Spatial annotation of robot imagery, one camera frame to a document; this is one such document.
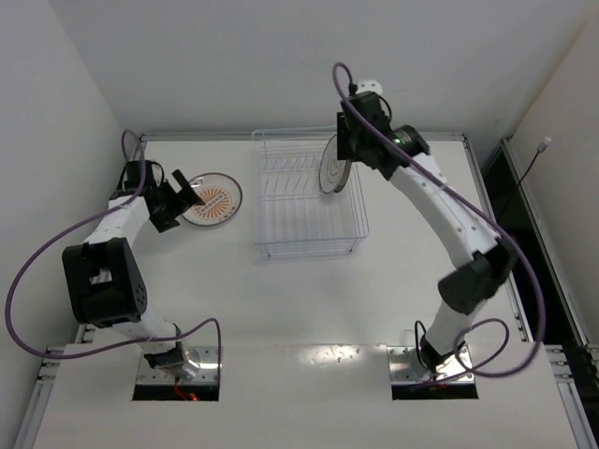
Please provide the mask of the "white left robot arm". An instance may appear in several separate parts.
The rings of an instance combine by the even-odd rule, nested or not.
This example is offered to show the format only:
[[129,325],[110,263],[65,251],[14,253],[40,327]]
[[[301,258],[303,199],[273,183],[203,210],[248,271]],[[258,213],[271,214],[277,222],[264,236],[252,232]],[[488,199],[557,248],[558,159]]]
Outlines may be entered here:
[[149,294],[132,246],[140,229],[151,223],[164,233],[179,226],[178,218],[202,204],[180,170],[173,179],[154,174],[155,161],[133,161],[108,202],[106,215],[79,245],[63,250],[71,309],[81,324],[108,328],[133,340],[152,369],[178,380],[192,380],[199,355],[184,341],[180,328],[149,306]]

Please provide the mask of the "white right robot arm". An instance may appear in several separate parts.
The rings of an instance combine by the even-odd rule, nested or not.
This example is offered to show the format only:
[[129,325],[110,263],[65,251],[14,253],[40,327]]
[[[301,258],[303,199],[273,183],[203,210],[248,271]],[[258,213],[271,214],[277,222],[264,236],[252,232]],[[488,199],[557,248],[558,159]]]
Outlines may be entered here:
[[392,152],[397,145],[437,179],[443,177],[429,144],[414,127],[393,128],[378,93],[355,83],[348,91],[337,115],[339,158],[380,172],[403,193],[440,239],[454,266],[438,282],[441,305],[416,351],[420,365],[434,372],[464,344],[462,330],[473,324],[505,283],[516,256],[494,229]]

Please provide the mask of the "orange sunburst plate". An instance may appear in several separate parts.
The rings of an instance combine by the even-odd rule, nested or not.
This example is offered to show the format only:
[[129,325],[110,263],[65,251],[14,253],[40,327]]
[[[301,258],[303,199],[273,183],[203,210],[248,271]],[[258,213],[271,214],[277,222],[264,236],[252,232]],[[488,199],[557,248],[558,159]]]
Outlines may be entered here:
[[241,185],[221,172],[207,172],[191,178],[190,186],[203,204],[196,204],[183,214],[190,225],[215,227],[237,214],[243,201]]

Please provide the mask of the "white plate with cloud motif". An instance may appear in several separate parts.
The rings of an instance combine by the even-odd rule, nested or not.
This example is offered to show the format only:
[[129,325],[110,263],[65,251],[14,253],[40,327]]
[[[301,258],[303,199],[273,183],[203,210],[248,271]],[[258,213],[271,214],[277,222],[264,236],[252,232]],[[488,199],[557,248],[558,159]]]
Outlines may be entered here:
[[319,167],[319,185],[323,194],[340,193],[348,182],[352,162],[338,159],[337,135],[328,141]]

